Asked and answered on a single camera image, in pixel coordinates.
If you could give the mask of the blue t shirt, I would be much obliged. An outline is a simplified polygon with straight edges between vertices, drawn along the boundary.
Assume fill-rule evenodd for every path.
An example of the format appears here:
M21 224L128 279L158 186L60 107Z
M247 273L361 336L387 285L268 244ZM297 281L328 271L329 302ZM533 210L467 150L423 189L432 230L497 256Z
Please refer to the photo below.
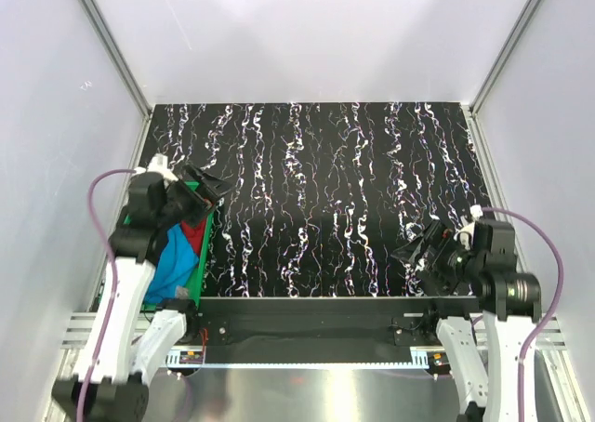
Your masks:
M156 305L164 299L175 298L179 287L184 287L199 263L180 225L167 232L168 242L157 264L154 277L143 302Z

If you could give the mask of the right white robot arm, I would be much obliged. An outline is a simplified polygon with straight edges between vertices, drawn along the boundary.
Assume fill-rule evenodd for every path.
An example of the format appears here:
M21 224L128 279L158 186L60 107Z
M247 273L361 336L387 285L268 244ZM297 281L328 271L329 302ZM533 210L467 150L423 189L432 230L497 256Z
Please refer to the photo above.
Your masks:
M453 293L469 285L485 328L488 358L476 345L472 318L461 305L432 304L412 332L441 344L459 399L460 421L535 421L535 355L529 336L541 318L541 288L517 270L515 230L480 218L456 231L432 221L392 258L415 265Z

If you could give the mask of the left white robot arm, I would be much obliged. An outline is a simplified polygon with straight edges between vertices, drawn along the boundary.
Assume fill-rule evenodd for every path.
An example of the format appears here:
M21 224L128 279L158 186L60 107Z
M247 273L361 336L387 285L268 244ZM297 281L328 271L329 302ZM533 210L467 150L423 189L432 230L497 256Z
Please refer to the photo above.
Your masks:
M68 378L58 378L51 397L73 421L140 421L149 388L177 343L206 342L199 307L192 298L164 298L148 329L135 336L137 320L168 232L182 222L198 224L233 190L230 182L195 165L184 172L191 188L158 154L146 168L127 170L127 202L112 233L97 228L108 263L99 308L84 348Z

